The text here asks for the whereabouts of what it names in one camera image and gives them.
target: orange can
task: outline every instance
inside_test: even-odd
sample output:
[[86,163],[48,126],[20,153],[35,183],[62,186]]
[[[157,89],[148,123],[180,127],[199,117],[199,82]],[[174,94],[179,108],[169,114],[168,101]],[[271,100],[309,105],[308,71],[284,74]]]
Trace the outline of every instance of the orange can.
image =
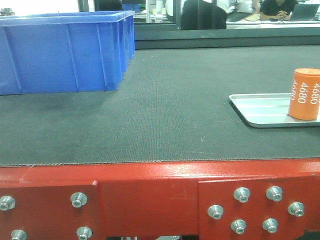
[[298,68],[289,104],[289,116],[301,120],[315,120],[320,106],[320,69]]

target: conveyor belt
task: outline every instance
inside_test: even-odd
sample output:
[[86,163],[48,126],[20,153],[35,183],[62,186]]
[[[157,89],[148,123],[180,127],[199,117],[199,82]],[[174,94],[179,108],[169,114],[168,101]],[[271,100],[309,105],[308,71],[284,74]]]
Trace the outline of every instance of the conveyor belt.
[[0,96],[0,165],[320,157],[320,127],[247,126],[231,94],[288,93],[320,46],[138,50],[119,90]]

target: blue plastic bin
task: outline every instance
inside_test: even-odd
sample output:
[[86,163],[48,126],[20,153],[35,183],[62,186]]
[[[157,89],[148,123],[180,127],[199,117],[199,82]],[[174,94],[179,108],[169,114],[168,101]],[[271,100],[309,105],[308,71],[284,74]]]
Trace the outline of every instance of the blue plastic bin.
[[134,11],[0,18],[0,95],[116,90],[135,52]]

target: metal tray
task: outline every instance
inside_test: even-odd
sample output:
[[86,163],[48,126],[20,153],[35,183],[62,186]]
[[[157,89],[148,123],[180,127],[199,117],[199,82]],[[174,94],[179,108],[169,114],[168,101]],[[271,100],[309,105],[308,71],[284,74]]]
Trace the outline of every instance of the metal tray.
[[255,128],[320,126],[320,112],[316,120],[299,120],[288,115],[290,93],[232,94],[229,99]]

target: bolt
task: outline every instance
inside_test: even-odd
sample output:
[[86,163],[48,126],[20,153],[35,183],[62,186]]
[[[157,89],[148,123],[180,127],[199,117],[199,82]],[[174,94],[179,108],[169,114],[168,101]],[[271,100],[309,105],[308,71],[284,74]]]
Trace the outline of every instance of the bolt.
[[301,202],[294,202],[288,207],[288,213],[296,217],[302,217],[305,214],[304,205]]
[[239,187],[234,191],[233,196],[240,203],[246,203],[250,197],[250,190],[246,187]]
[[2,196],[0,197],[0,210],[8,211],[13,209],[16,206],[16,201],[11,196]]
[[282,188],[279,186],[269,187],[265,195],[268,199],[279,202],[282,200]]
[[212,205],[207,212],[211,218],[218,220],[224,214],[224,208],[220,205]]
[[27,234],[22,230],[14,230],[11,233],[11,240],[27,240]]
[[231,223],[231,229],[235,231],[235,233],[237,234],[243,234],[245,232],[246,227],[247,227],[247,224],[242,219],[234,220]]
[[88,240],[92,236],[92,231],[89,227],[82,226],[76,231],[79,240]]
[[274,218],[269,218],[265,220],[262,224],[264,230],[268,231],[271,234],[277,232],[278,221]]
[[75,192],[70,197],[70,200],[72,202],[72,206],[75,208],[81,208],[83,205],[85,205],[88,201],[87,196],[82,192]]

